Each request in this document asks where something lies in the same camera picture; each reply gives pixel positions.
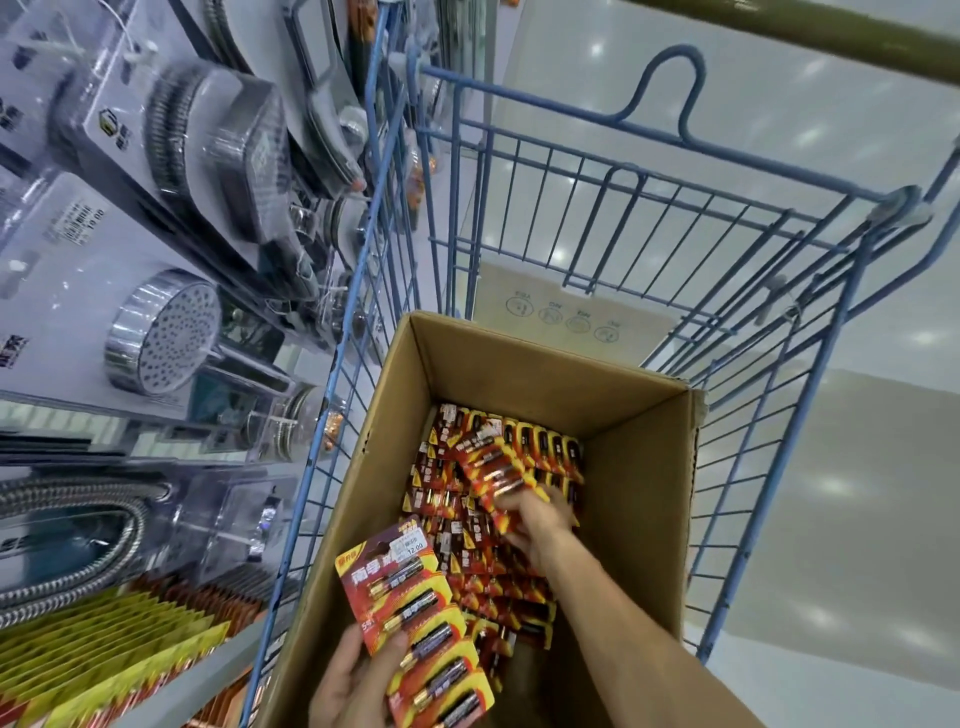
chrome shower head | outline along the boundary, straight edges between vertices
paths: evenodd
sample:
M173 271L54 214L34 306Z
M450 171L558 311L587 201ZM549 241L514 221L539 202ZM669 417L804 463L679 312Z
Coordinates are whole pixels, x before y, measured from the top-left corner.
M107 339L110 383L141 395L180 389L205 364L220 332L210 282L180 270L159 273L120 307Z

cardboard box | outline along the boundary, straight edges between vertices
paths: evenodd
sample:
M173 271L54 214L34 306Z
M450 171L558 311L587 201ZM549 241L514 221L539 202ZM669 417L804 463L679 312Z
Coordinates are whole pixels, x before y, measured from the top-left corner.
M299 612L257 716L305 726L307 706L353 621L334 559L399 517L410 464L440 401L574 435L587 484L580 536L610 576L675 637L702 394L677 379L607 364L430 313L400 323ZM598 615L602 605L597 605ZM492 726L608 725L569 626L553 648L518 646Z

cart handle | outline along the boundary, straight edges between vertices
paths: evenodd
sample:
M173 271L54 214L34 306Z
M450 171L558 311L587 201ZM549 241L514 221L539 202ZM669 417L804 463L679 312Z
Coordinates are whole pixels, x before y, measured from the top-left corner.
M806 0L629 0L755 36L960 85L960 38Z

shower hose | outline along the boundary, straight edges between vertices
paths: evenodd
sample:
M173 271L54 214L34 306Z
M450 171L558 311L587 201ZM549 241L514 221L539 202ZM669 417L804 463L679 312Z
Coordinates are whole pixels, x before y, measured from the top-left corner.
M58 508L106 507L123 518L115 543L82 569L55 579L0 592L0 629L62 609L108 587L143 542L148 500L170 493L165 483L109 477L27 477L0 483L0 519Z

hand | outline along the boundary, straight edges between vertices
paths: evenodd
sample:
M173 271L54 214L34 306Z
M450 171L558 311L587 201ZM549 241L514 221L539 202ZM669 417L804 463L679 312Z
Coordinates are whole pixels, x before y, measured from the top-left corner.
M505 511L519 511L522 524L519 531L508 533L504 538L523 551L540 573L547 573L546 557L552 552L552 544L573 528L573 511L562 494L552 486L543 486L550 496L546 503L528 489L498 498L496 507Z
M407 636L394 635L369 661L361 661L363 632L353 624L340 638L324 679L310 701L310 728L385 728L384 696L407 653Z

